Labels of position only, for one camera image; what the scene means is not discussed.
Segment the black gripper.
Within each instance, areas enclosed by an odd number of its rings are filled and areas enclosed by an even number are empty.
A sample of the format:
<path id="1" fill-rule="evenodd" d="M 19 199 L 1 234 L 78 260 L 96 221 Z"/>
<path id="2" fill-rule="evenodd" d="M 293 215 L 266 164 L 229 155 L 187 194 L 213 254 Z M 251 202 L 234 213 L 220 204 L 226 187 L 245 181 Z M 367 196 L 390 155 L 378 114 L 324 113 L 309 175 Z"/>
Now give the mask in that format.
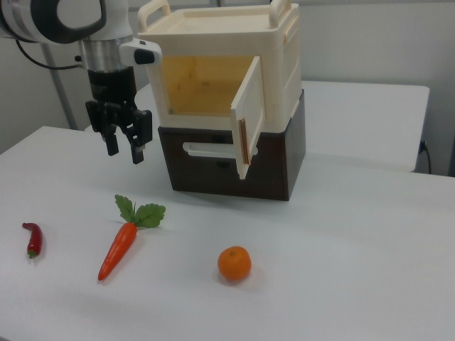
<path id="1" fill-rule="evenodd" d="M 152 113 L 136 108 L 134 68 L 109 72 L 88 70 L 87 73 L 92 96 L 96 99 L 85 103 L 93 131 L 101 134 L 109 156 L 118 153 L 117 126 L 112 122 L 110 107 L 106 102 L 121 104 L 120 128 L 131 146 L 133 164 L 141 163 L 144 160 L 143 150 L 153 139 Z"/>

